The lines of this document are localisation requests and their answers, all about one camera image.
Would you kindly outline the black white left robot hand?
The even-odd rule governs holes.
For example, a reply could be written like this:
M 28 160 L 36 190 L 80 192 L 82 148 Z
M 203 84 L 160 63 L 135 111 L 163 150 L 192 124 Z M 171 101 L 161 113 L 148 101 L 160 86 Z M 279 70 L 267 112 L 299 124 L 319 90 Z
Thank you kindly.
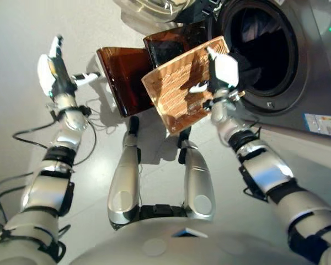
M 62 57 L 63 36 L 58 34 L 53 38 L 49 52 L 40 55 L 37 73 L 43 93 L 55 99 L 60 94 L 74 96 L 78 87 L 97 80 L 101 74 L 98 71 L 84 72 L 70 76 Z

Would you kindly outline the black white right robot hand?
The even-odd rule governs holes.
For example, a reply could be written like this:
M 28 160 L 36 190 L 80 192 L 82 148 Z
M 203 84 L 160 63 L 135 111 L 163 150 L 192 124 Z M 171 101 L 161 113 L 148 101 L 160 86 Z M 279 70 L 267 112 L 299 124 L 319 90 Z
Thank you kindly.
M 214 49 L 207 47 L 209 58 L 209 80 L 201 81 L 192 86 L 189 93 L 210 92 L 213 96 L 221 89 L 229 91 L 236 88 L 239 83 L 238 62 L 232 56 L 220 54 Z

